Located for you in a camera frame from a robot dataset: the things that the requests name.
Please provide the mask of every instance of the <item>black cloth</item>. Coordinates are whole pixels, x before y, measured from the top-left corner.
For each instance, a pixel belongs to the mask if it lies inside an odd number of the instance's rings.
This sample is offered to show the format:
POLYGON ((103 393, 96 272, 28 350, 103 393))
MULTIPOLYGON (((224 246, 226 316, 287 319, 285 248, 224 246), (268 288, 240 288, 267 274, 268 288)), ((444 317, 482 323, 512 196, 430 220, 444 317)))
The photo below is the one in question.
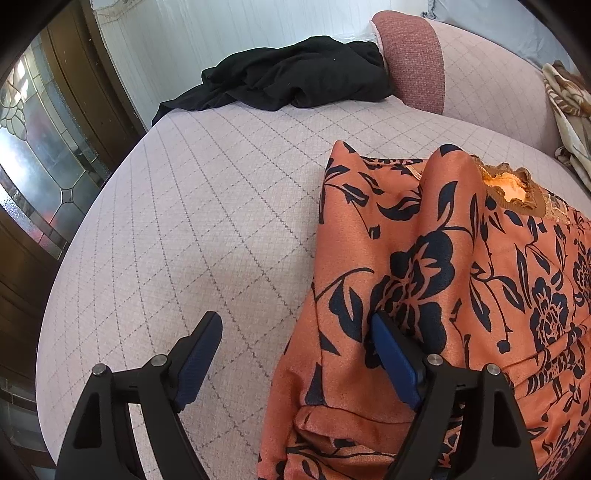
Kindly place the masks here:
POLYGON ((345 44, 325 36, 235 53, 204 70, 202 80, 202 85, 161 103, 152 125, 175 108, 205 110, 239 100, 276 111, 288 103, 308 108, 346 99, 377 102, 392 94, 375 43, 345 44))

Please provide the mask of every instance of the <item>metal screw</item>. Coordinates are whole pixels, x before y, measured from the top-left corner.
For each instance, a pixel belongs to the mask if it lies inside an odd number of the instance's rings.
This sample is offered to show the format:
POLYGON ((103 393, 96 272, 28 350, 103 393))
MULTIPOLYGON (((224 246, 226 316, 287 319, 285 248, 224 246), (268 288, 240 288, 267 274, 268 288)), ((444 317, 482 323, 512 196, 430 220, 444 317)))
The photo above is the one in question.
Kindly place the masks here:
POLYGON ((166 355, 159 354, 159 355, 153 356, 152 360, 150 360, 150 363, 155 367, 161 367, 166 363, 166 360, 168 360, 166 355))
POLYGON ((92 367, 92 374, 96 377, 100 377, 106 371, 107 366, 105 364, 96 364, 94 367, 92 367))
POLYGON ((498 366, 498 365, 495 365, 495 364, 488 364, 488 365, 486 366, 486 369, 488 370, 488 372, 489 372, 491 375, 495 375, 495 376, 496 376, 496 375, 498 375, 498 374, 500 374, 500 373, 501 373, 501 369, 499 368, 499 366, 498 366))
POLYGON ((436 353, 432 353, 431 355, 429 355, 427 357, 427 362, 429 362, 434 367, 438 367, 439 365, 441 365, 443 363, 443 358, 441 358, 441 355, 437 355, 436 353))

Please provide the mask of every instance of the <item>sofa cushion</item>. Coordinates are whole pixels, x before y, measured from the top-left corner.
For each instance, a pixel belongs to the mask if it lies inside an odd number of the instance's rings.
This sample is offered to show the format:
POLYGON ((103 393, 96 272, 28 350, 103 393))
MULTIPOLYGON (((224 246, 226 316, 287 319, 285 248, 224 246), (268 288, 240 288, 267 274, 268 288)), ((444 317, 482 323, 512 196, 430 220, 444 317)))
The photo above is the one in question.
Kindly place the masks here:
POLYGON ((561 146, 541 73, 460 28, 394 11, 373 23, 407 105, 489 128, 554 155, 561 146))

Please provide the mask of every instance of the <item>white wall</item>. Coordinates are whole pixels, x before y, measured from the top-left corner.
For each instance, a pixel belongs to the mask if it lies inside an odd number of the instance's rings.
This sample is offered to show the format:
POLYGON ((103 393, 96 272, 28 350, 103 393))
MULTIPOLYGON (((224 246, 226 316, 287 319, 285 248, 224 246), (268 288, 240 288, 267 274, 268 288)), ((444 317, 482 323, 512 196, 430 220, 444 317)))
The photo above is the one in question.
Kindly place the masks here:
POLYGON ((362 31, 380 10, 419 14, 427 0, 93 0, 115 68, 146 126, 164 100, 237 51, 362 31))

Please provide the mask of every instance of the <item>orange floral garment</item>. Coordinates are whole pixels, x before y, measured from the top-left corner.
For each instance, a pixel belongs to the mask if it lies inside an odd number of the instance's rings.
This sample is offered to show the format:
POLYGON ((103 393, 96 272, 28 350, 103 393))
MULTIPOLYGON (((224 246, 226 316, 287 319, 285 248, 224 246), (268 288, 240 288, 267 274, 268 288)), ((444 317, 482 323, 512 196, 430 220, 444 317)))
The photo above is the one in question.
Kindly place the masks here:
MULTIPOLYGON (((453 145, 423 161, 361 157, 336 143, 314 281, 272 381, 259 480, 382 480, 414 412, 375 353, 376 310, 452 365, 499 365, 540 478, 560 471, 591 413, 590 223, 523 169, 529 203, 504 197, 483 181, 499 167, 453 145)), ((434 478, 460 427, 461 412, 434 478)))

